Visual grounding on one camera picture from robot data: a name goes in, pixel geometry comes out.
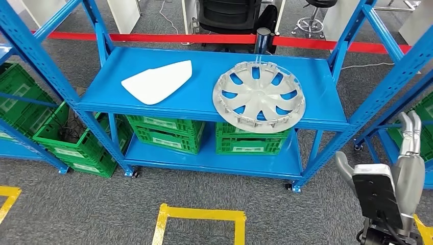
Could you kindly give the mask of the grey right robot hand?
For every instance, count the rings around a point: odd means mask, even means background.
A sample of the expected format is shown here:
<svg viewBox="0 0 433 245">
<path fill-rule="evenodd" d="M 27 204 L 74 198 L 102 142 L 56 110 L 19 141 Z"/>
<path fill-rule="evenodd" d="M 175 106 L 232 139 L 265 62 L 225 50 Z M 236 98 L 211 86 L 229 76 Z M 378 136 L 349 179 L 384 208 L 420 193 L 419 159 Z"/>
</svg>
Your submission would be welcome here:
<svg viewBox="0 0 433 245">
<path fill-rule="evenodd" d="M 385 211 L 387 218 L 402 215 L 412 218 L 419 204 L 425 181 L 425 162 L 420 156 L 422 122 L 414 111 L 398 115 L 403 141 L 397 163 L 358 164 L 351 167 L 346 155 L 337 151 L 335 165 L 358 198 L 363 216 L 376 217 Z"/>
</svg>

